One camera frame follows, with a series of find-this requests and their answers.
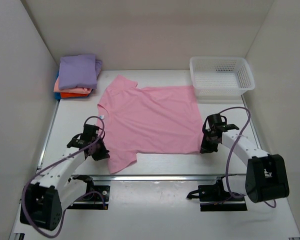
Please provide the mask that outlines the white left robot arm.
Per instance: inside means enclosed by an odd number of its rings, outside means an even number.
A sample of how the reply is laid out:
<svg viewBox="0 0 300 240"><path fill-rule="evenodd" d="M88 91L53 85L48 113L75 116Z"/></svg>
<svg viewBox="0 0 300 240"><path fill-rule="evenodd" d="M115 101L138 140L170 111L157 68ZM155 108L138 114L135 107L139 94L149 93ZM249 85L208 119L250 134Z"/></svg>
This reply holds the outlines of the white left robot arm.
<svg viewBox="0 0 300 240"><path fill-rule="evenodd" d="M22 224L53 231L63 222L65 210L76 201L100 201L106 209L104 190L95 187L91 176L75 174L87 158L94 161L109 158L104 136L103 127L84 124L83 132L66 145L62 162L47 167L31 180L21 200Z"/></svg>

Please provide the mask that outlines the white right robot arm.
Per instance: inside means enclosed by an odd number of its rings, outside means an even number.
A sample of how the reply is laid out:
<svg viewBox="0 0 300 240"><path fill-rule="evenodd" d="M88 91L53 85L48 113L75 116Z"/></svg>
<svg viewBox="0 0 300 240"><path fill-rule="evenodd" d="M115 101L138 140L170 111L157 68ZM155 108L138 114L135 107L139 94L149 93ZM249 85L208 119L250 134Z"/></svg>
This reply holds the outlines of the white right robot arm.
<svg viewBox="0 0 300 240"><path fill-rule="evenodd" d="M230 165L232 155L236 155L246 166L245 177L231 175L229 170L220 184L214 187L214 195L219 200L228 197L247 196L252 202L260 203L281 198L290 194L285 161L279 154L270 154L257 147L242 135L243 130L229 124L227 118L219 113L209 115L202 126L203 139L201 154L218 151L223 145L230 151L226 165Z"/></svg>

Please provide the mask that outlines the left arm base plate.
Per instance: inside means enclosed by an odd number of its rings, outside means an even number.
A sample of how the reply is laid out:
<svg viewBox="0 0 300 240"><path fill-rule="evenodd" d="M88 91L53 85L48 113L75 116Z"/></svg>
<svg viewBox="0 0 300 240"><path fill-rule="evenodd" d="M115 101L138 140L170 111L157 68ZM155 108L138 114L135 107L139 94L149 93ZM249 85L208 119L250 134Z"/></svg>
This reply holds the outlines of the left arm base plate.
<svg viewBox="0 0 300 240"><path fill-rule="evenodd" d="M91 193L88 196L74 202L68 207L69 210L107 210L109 208L110 199L110 185L93 185L90 190L86 192L98 192Z"/></svg>

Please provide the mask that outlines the pink t-shirt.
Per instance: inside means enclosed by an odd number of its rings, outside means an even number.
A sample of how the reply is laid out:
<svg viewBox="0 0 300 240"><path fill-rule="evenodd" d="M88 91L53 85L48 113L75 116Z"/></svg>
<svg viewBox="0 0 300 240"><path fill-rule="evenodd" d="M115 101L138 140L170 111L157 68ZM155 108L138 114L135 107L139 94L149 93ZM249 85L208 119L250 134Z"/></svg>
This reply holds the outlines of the pink t-shirt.
<svg viewBox="0 0 300 240"><path fill-rule="evenodd" d="M104 117L111 174L135 163L138 153L200 151L203 120L191 85L139 88L136 81L118 75L97 108Z"/></svg>

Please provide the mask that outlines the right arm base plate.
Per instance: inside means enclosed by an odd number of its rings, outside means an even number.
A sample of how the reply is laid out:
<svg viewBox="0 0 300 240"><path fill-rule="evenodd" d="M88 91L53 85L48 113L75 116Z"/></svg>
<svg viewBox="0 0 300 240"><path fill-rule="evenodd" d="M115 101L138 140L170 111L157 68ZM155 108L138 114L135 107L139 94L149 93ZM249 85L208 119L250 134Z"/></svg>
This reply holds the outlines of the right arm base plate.
<svg viewBox="0 0 300 240"><path fill-rule="evenodd" d="M248 210L245 198L233 198L225 191L222 183L199 185L190 191L188 200L199 200L201 212L245 212Z"/></svg>

